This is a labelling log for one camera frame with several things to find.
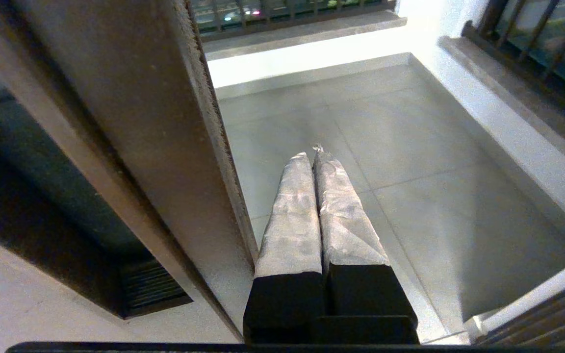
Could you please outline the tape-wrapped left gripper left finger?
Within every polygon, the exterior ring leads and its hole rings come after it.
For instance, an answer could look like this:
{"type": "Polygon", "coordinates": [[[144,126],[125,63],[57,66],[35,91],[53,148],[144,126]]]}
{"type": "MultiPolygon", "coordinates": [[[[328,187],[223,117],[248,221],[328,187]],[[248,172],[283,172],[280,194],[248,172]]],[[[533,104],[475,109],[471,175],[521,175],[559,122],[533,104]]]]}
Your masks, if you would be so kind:
{"type": "Polygon", "coordinates": [[[243,317],[247,344],[311,342],[325,314],[321,251],[314,175],[301,152],[284,167],[262,237],[243,317]]]}

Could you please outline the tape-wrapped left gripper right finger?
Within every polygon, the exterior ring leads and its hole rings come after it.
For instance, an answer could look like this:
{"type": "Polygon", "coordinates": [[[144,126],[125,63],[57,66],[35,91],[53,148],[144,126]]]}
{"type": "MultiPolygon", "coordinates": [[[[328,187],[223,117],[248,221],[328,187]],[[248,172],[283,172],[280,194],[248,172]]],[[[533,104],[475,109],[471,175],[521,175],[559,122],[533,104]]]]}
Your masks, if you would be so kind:
{"type": "Polygon", "coordinates": [[[328,310],[339,316],[416,314],[342,163],[315,147],[328,310]]]}

